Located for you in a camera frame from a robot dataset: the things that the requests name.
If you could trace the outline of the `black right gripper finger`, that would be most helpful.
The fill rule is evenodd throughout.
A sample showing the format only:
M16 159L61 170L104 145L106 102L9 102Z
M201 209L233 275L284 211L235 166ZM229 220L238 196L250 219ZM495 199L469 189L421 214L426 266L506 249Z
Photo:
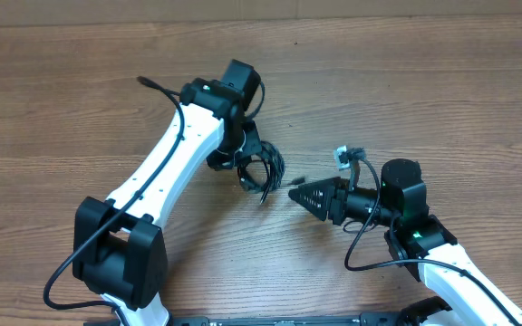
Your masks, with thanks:
M297 189L304 192L327 192L328 187L337 187L340 183L340 177L329 177L326 179L311 181L300 185Z
M313 216L321 221L329 218L332 193L319 189L291 189L288 192L290 199L305 208Z

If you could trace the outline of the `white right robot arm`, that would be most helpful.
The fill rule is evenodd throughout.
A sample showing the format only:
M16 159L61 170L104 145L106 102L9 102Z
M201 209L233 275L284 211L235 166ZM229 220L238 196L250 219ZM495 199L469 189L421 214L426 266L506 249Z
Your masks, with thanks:
M374 189L357 185L357 161L344 157L351 179L332 177L289 191L289 197L322 221L347 218L386 227L388 265L405 267L435 297L404 309L406 325L522 325L522 310L471 261L456 236L427 205L418 162L396 158L375 174Z

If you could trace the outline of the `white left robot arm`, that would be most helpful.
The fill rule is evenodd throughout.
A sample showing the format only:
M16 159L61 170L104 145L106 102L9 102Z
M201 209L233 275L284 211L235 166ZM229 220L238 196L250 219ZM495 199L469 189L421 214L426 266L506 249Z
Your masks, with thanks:
M160 299L168 270L163 238L170 211L202 163L236 169L242 187L266 196L283 176L283 160L262 141L247 112L265 85L256 72L196 79L165 90L175 115L163 137L121 186L101 201L86 197L75 213L75 278L115 313L114 325L169 325Z

